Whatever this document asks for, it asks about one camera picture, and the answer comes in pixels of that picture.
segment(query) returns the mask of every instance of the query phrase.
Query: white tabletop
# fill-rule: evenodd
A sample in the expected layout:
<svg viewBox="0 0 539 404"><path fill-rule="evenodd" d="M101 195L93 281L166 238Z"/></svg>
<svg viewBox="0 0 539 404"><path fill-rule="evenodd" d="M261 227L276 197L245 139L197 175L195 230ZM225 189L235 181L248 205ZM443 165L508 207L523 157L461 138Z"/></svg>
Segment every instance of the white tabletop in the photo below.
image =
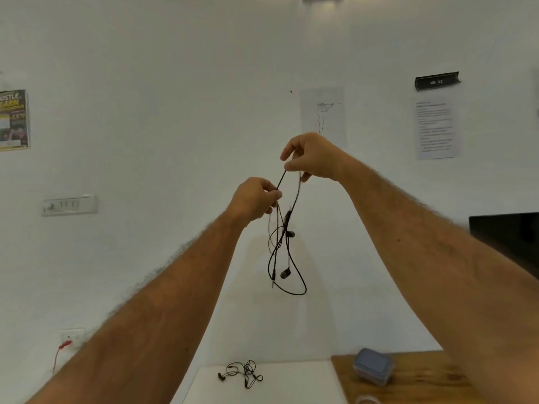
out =
<svg viewBox="0 0 539 404"><path fill-rule="evenodd" d="M202 367L184 404L347 404L330 360L294 363L257 363L255 374L264 376L251 389L238 374L219 380L225 366Z"/></svg>

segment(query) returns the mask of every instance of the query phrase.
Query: person's left arm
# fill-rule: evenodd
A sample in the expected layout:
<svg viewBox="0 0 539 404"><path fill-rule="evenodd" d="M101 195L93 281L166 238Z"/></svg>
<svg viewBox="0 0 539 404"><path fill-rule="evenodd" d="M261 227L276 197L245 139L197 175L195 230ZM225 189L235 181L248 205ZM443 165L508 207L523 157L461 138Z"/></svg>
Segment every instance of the person's left arm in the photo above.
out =
<svg viewBox="0 0 539 404"><path fill-rule="evenodd" d="M27 404L169 403L210 321L241 232L281 196L265 179L242 183L226 211Z"/></svg>

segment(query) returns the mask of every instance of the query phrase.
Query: magazine cover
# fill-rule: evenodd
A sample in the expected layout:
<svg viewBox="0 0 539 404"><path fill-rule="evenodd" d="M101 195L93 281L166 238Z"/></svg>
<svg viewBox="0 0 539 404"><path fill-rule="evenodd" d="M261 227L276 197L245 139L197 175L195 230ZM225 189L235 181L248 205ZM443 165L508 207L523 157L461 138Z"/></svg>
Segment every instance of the magazine cover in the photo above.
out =
<svg viewBox="0 0 539 404"><path fill-rule="evenodd" d="M20 89L0 92L0 152L28 149L29 146L26 91Z"/></svg>

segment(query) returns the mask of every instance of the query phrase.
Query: red cable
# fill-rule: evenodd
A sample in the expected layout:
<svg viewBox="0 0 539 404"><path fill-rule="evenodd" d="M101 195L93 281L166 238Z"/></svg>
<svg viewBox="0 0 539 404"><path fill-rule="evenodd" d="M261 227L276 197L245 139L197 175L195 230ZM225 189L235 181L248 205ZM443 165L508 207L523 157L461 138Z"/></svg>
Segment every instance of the red cable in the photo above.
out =
<svg viewBox="0 0 539 404"><path fill-rule="evenodd" d="M66 340L58 347L56 356L54 356L54 366L52 366L52 374L54 374L56 370L56 360L58 359L58 353L60 353L60 350L62 350L65 346L69 346L72 342L73 342L72 340Z"/></svg>

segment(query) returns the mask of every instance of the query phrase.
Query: black screen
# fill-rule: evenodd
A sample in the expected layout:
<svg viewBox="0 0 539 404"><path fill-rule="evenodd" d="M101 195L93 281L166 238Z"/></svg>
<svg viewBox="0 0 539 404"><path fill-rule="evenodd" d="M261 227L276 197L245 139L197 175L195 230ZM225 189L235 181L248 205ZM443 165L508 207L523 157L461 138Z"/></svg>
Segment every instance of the black screen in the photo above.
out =
<svg viewBox="0 0 539 404"><path fill-rule="evenodd" d="M539 278L539 213L470 217L474 237Z"/></svg>

